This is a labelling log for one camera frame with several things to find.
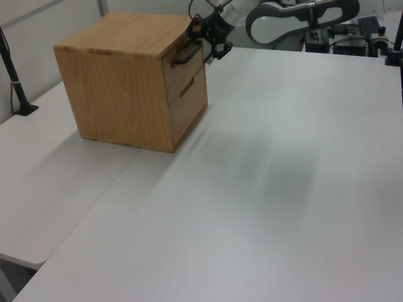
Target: drawer handle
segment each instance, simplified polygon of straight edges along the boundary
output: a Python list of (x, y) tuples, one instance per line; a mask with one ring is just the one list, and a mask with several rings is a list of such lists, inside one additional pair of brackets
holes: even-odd
[(190, 87), (193, 85), (194, 82), (195, 82), (195, 78), (192, 77), (192, 79), (190, 80), (190, 82), (188, 83), (188, 85), (186, 85), (186, 86), (183, 88), (183, 90), (181, 91), (181, 94), (180, 94), (181, 98), (184, 96), (185, 93), (188, 92), (188, 90), (190, 89)]
[(196, 53), (198, 53), (198, 51), (200, 49), (202, 49), (203, 44), (202, 44), (202, 41), (200, 41), (200, 40), (195, 40), (195, 41), (189, 42), (186, 44), (183, 51), (185, 51), (185, 50), (188, 51), (188, 49), (191, 46), (193, 47), (193, 49), (190, 51), (190, 53), (185, 58), (173, 60), (173, 67), (175, 67), (175, 65), (187, 64), (196, 55)]

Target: wall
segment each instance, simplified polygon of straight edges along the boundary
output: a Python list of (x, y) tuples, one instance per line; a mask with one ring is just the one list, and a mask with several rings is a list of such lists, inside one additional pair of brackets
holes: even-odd
[[(107, 0), (109, 11), (124, 11), (133, 13), (188, 14), (189, 0)], [(213, 9), (204, 0), (195, 0), (192, 14), (208, 16)], [(235, 47), (256, 48), (257, 46), (247, 36), (245, 27), (236, 28), (229, 36)]]
[[(4, 30), (29, 102), (61, 81), (53, 45), (97, 19), (97, 0), (63, 0)], [(9, 94), (9, 77), (0, 60), (0, 123), (11, 117)], [(18, 109), (18, 99), (14, 100)]]

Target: black device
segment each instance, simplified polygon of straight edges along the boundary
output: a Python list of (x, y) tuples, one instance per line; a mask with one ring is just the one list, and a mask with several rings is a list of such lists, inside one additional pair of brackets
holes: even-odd
[(378, 33), (381, 28), (377, 17), (366, 17), (358, 19), (358, 28), (361, 36), (370, 39), (372, 34)]
[(360, 29), (361, 36), (368, 41), (368, 56), (378, 57), (378, 48), (372, 44), (371, 36), (374, 33), (379, 34), (383, 32), (383, 34), (385, 34), (386, 28), (382, 28), (378, 18), (374, 16), (358, 19), (358, 28)]
[(399, 28), (397, 30), (395, 45), (393, 49), (388, 48), (387, 58), (385, 59), (385, 65), (400, 66), (403, 68), (402, 58), (403, 51), (401, 50), (403, 43), (403, 13), (400, 18)]
[(329, 53), (329, 35), (327, 29), (308, 31), (305, 34), (305, 51)]
[(6, 66), (8, 75), (10, 76), (11, 85), (14, 87), (15, 93), (20, 100), (20, 110), (18, 110), (15, 114), (28, 116), (38, 109), (38, 106), (31, 105), (26, 99), (23, 86), (21, 85), (20, 79), (18, 78), (17, 71), (15, 70), (13, 61), (11, 60), (11, 53), (8, 47), (7, 39), (4, 36), (4, 33), (0, 27), (0, 53), (3, 58), (3, 62)]
[(366, 41), (363, 37), (336, 35), (334, 36), (333, 54), (366, 56)]

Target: wooden drawer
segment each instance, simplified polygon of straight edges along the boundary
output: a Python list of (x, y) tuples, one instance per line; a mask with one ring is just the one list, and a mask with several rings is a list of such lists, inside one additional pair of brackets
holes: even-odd
[(191, 81), (195, 74), (203, 66), (203, 50), (200, 49), (196, 55), (184, 65), (173, 65), (174, 59), (178, 54), (186, 52), (183, 50), (187, 42), (186, 35), (182, 35), (179, 42), (165, 57), (162, 59), (164, 67), (165, 85), (168, 106), (178, 97), (186, 84)]
[(189, 80), (187, 86), (189, 87), (188, 90), (180, 92), (179, 96), (168, 107), (174, 146), (207, 104), (204, 68), (201, 68)]

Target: wood grain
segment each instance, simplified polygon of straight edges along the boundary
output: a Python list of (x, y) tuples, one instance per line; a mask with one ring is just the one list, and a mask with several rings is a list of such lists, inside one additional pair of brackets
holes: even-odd
[(54, 50), (161, 59), (189, 24), (188, 16), (109, 13)]
[(200, 50), (187, 64), (173, 66), (172, 62), (175, 56), (177, 56), (178, 52), (182, 51), (186, 41), (186, 35), (182, 35), (178, 42), (178, 46), (174, 47), (162, 59), (168, 105), (171, 105), (171, 103), (178, 97), (184, 86), (189, 83), (191, 78), (203, 66), (202, 50)]
[(168, 108), (174, 145), (178, 144), (192, 121), (206, 105), (205, 71), (201, 68), (194, 77), (193, 85), (182, 98), (178, 96)]
[(83, 138), (173, 149), (160, 61), (55, 54)]

